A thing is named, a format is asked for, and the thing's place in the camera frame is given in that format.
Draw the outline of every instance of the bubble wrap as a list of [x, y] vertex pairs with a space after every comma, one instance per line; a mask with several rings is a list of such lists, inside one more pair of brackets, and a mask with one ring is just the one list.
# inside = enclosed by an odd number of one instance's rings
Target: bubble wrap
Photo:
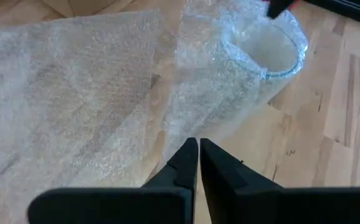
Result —
[[296, 19], [266, 8], [188, 0], [177, 20], [144, 11], [0, 29], [0, 223], [25, 223], [47, 189], [142, 185], [186, 138], [230, 134], [303, 65]]
[[0, 30], [0, 223], [50, 188], [143, 183], [126, 168], [148, 153], [158, 27], [127, 12]]
[[270, 20], [267, 6], [254, 0], [187, 1], [164, 117], [163, 162], [189, 136], [220, 141], [302, 68], [308, 43], [299, 23], [289, 11]]

